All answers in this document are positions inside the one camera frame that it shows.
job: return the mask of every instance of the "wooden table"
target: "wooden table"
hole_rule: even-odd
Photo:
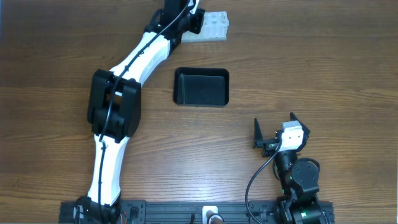
[[[227,11],[228,40],[182,44],[142,91],[124,156],[123,199],[240,201],[289,112],[311,129],[302,156],[320,162],[320,200],[337,223],[395,223],[397,1],[205,1]],[[0,48],[0,222],[57,222],[87,193],[94,141],[86,110],[97,68],[137,45],[162,1],[3,0]],[[224,108],[177,106],[178,67],[226,68]],[[281,195],[268,167],[251,200]]]

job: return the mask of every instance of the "white power strip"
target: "white power strip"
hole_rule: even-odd
[[[226,12],[206,12],[203,16],[203,25],[199,34],[185,32],[181,42],[204,42],[226,40],[229,21]]]

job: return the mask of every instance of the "black metal base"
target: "black metal base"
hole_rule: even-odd
[[[121,200],[120,204],[123,222],[125,222],[127,216],[128,224],[201,224],[201,211],[205,205],[217,206],[218,213],[227,224],[256,223],[256,221],[248,217],[244,202],[146,202],[145,200]],[[274,218],[275,201],[250,201],[249,204],[252,213],[260,221],[266,224],[277,224]],[[335,223],[332,203],[322,202],[320,205],[330,223]],[[74,202],[61,203],[59,223],[98,223],[87,215],[80,220],[74,220],[74,206]]]

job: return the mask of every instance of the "table surface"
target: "table surface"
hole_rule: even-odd
[[[205,1],[227,11],[224,42],[181,44],[142,90],[124,155],[122,199],[239,201],[271,138],[295,114],[311,129],[320,200],[337,223],[395,223],[398,1]],[[137,45],[162,1],[5,0],[0,33],[0,222],[57,222],[87,193],[95,144],[91,78]],[[178,67],[226,68],[224,108],[173,100]],[[281,195],[271,168],[250,200]]]

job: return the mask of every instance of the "wooden tabletop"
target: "wooden tabletop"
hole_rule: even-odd
[[[0,222],[57,222],[87,193],[95,144],[86,110],[93,73],[124,59],[155,0],[3,0],[0,33]],[[181,44],[142,90],[124,155],[122,199],[244,200],[266,161],[252,149],[294,111],[311,129],[303,157],[320,162],[320,200],[337,223],[395,223],[398,1],[204,1],[227,11],[224,42]],[[172,100],[178,67],[225,68],[224,108]],[[266,168],[250,200],[274,200]]]

